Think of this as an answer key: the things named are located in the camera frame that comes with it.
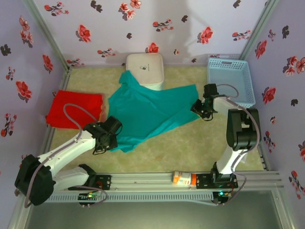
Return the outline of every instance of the blue basket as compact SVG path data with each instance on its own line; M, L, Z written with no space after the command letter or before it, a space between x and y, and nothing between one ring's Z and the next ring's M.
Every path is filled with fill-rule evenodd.
M208 62L208 83L226 83L234 86L239 96L231 98L237 104L249 108L255 104L255 97L252 87L249 65L247 61L209 58ZM219 94L236 96L236 91L229 86L217 87Z

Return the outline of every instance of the wall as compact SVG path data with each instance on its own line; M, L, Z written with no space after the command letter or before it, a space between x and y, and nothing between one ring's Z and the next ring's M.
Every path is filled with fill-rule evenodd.
M1 2L0 28L0 228L5 229L17 200L20 163L40 151L63 67L22 1Z
M305 46L302 0L278 3L247 58L260 112L263 142L273 170L305 228Z
M33 0L70 65L121 65L135 52L165 64L238 59L266 0Z

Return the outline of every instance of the white box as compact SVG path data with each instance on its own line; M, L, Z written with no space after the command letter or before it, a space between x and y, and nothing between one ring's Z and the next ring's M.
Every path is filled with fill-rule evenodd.
M149 89L163 90L163 59L158 53L139 53L127 56L126 70L129 70L140 85Z

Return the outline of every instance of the red cloth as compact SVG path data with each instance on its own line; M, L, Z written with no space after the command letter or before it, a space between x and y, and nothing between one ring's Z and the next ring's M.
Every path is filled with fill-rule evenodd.
M103 104L102 94L87 94L59 90L56 94L50 112L46 117L47 124L57 128L78 129L63 112L63 106L71 103L78 105L92 114L97 120L100 118ZM95 122L88 114L74 106L66 107L67 114L84 128L88 123Z

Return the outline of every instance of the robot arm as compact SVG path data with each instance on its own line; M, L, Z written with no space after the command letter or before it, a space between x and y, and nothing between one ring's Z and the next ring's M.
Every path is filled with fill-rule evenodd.
M68 142L38 157L29 155L22 161L15 181L15 187L25 196L29 191L30 181L36 174L30 188L29 201L33 205L45 202L53 191L73 186L93 187L96 173L87 165L75 169L60 170L82 153L94 148L95 152L117 147L116 132L122 124L110 116L104 123L91 123Z
M211 170L212 183L222 186L232 182L236 166L246 155L246 151L258 144L258 136L259 142L261 141L261 135L257 133L260 131L259 115L257 109L245 109L226 95L219 95L216 84L205 85L203 97L205 100L198 99L191 111L205 121L211 121L213 113L218 112L228 117L227 147Z

